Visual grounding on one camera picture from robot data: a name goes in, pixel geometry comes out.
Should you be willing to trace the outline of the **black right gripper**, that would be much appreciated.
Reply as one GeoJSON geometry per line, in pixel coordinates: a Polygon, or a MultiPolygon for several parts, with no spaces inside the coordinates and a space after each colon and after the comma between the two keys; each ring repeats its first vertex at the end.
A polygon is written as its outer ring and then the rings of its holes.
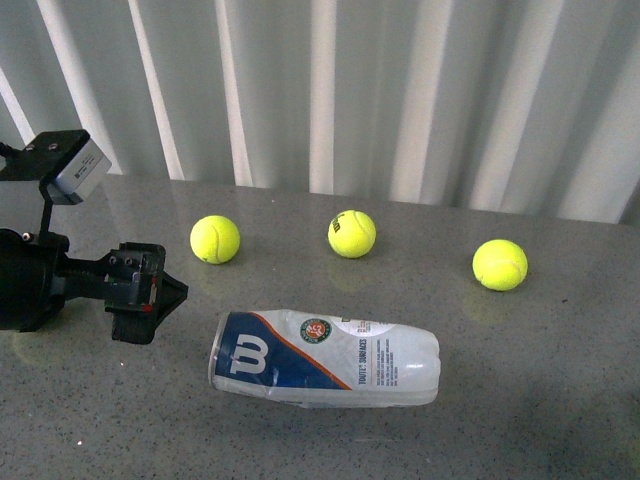
{"type": "Polygon", "coordinates": [[[113,340],[148,345],[164,319],[187,299],[188,287],[164,272],[166,250],[122,243],[98,260],[67,256],[68,239],[45,245],[1,231],[1,328],[37,331],[68,300],[102,300],[113,315],[113,340]]]}

